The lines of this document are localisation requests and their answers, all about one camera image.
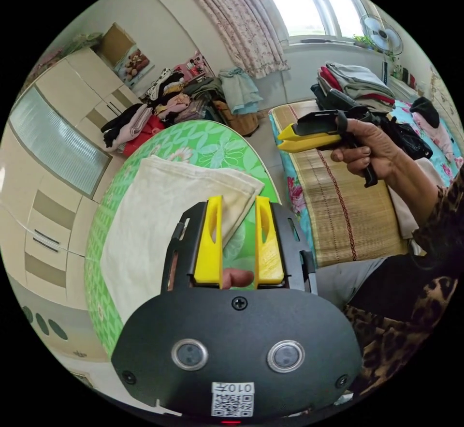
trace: electric fan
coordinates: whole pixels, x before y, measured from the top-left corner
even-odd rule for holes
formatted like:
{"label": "electric fan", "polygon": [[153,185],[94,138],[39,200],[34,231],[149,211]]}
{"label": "electric fan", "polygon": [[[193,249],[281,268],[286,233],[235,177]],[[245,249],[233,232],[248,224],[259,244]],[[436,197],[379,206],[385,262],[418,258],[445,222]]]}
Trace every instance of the electric fan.
{"label": "electric fan", "polygon": [[[361,17],[361,26],[364,35],[373,43],[373,45],[385,56],[397,56],[403,51],[403,41],[395,29],[383,19],[364,15]],[[388,63],[386,59],[383,62],[383,82],[387,84]]]}

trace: beige towel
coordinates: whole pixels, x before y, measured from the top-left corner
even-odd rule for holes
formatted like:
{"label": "beige towel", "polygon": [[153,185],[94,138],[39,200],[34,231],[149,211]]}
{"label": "beige towel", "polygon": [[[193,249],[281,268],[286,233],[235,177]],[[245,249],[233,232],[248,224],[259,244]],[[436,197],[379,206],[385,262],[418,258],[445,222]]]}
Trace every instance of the beige towel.
{"label": "beige towel", "polygon": [[264,184],[234,169],[209,169],[150,156],[125,193],[108,232],[101,273],[122,322],[160,294],[164,259],[182,214],[222,195],[223,246]]}
{"label": "beige towel", "polygon": [[[434,184],[440,187],[445,185],[440,174],[427,158],[416,160],[416,163]],[[404,239],[412,238],[412,233],[418,229],[419,226],[411,214],[411,211],[409,211],[409,208],[406,206],[406,203],[400,198],[400,196],[390,187],[388,187],[388,190],[390,191],[391,201],[393,202],[393,207],[396,211],[401,236]]]}

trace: hand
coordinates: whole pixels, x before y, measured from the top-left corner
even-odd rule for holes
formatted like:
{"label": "hand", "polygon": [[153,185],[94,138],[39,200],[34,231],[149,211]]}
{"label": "hand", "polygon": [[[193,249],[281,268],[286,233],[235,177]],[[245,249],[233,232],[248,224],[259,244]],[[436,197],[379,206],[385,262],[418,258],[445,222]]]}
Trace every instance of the hand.
{"label": "hand", "polygon": [[247,287],[253,283],[255,275],[251,271],[240,269],[224,269],[222,274],[222,288],[227,290],[231,287]]}
{"label": "hand", "polygon": [[387,179],[393,172],[395,160],[401,149],[382,129],[370,122],[348,119],[347,131],[365,146],[337,148],[331,154],[332,161],[345,162],[352,174],[361,177],[364,177],[363,169],[371,163],[377,178]]}

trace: frosted glass panel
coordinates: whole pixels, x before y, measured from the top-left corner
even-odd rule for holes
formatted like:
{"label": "frosted glass panel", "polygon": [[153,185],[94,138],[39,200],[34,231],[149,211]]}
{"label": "frosted glass panel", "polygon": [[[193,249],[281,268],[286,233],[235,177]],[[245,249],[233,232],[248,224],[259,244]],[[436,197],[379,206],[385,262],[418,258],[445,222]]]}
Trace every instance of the frosted glass panel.
{"label": "frosted glass panel", "polygon": [[109,155],[88,142],[32,87],[10,114],[23,145],[62,179],[91,195]]}

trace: qr code label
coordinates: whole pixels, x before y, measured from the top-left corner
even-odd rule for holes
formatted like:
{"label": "qr code label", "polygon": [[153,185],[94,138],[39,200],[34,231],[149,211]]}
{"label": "qr code label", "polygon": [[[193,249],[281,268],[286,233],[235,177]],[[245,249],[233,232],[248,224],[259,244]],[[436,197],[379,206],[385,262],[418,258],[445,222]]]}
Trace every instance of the qr code label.
{"label": "qr code label", "polygon": [[255,384],[219,383],[212,384],[213,402],[211,415],[215,417],[252,417]]}

